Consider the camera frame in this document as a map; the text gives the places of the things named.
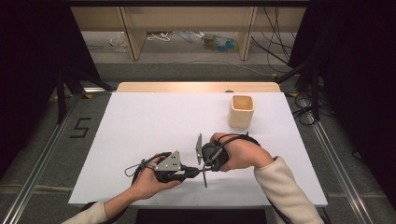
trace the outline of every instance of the wrist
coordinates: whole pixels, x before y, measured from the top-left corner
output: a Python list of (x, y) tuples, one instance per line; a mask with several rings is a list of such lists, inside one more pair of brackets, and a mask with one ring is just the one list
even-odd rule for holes
[(129, 203), (134, 203), (136, 201), (142, 200), (143, 197), (137, 188), (134, 186), (129, 187), (126, 191), (126, 198), (128, 199)]
[(271, 157), (270, 153), (267, 151), (263, 151), (262, 155), (256, 157), (257, 160), (255, 161), (254, 167), (255, 168), (262, 168), (271, 164), (274, 159)]

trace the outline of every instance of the printed number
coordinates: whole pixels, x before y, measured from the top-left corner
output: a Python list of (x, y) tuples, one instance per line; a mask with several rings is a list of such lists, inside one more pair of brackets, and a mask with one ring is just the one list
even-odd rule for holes
[(84, 134), (83, 134), (83, 135), (70, 135), (70, 138), (85, 138), (85, 134), (87, 134), (87, 131), (88, 131), (90, 128), (79, 127), (79, 123), (80, 123), (82, 120), (91, 120), (91, 118), (80, 118), (80, 119), (78, 119), (77, 124), (76, 124), (76, 127), (75, 127), (74, 130), (84, 130)]

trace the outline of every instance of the white sleeve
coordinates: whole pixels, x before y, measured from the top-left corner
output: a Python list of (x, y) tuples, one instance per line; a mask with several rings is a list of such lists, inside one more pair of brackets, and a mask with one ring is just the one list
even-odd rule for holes
[(63, 224), (102, 223), (107, 221), (104, 203), (95, 203), (89, 209), (67, 219)]
[[(317, 209), (297, 185), (291, 169), (282, 158), (275, 158), (273, 163), (256, 168), (254, 175), (268, 199), (291, 223), (323, 223)], [(277, 214), (276, 223), (283, 223)]]

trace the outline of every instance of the white surface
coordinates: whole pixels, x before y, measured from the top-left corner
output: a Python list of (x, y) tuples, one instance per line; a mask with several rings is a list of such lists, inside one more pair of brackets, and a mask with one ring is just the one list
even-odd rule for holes
[[(232, 93), (113, 93), (69, 203), (103, 201), (121, 193), (132, 181), (124, 170), (155, 153), (179, 150), (183, 164), (198, 167), (195, 145), (199, 133), (205, 144), (215, 132), (249, 131), (273, 156), (284, 158), (314, 205), (327, 205), (284, 94), (245, 94), (253, 97), (255, 111), (250, 127), (238, 130), (227, 123)], [(206, 178), (207, 189), (200, 174), (133, 206), (269, 205), (252, 168), (207, 172)]]

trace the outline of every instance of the wooden cup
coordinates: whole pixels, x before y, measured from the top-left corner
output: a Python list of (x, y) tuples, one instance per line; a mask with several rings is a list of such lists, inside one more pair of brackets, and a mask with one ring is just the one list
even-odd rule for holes
[(232, 128), (246, 129), (250, 125), (254, 112), (254, 102), (251, 96), (234, 95), (231, 98), (228, 124)]

